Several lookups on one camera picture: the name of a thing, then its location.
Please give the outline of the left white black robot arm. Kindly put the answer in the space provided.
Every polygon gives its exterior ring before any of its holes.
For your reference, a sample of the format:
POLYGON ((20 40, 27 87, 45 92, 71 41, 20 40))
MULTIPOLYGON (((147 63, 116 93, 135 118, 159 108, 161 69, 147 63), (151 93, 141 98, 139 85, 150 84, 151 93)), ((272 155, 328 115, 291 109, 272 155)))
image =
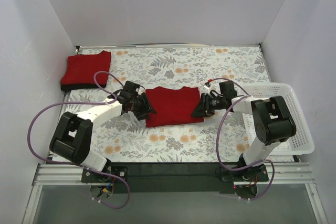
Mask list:
POLYGON ((111 93, 102 104, 77 114, 69 111, 62 114, 51 139, 49 149, 53 153, 86 168, 93 169, 93 175, 100 182, 111 178, 111 161, 91 149, 93 131, 125 113, 132 112, 137 120, 150 118, 156 113, 141 86, 127 81, 121 90, 111 93))

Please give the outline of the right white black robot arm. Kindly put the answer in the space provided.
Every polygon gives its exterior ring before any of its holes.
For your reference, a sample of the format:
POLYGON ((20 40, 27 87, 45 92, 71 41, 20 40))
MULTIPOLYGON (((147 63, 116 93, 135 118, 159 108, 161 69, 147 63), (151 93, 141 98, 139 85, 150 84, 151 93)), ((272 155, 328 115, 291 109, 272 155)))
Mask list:
POLYGON ((251 180, 261 169, 269 154, 296 134, 296 125, 282 96, 254 98, 241 85, 225 78, 219 83, 220 92, 202 93, 194 118, 210 117, 216 110, 225 110, 216 134, 216 156, 221 168, 237 173, 242 180, 251 180), (221 160, 219 137, 228 114, 239 112, 253 116, 256 137, 247 151, 240 155, 236 167, 230 168, 221 160))

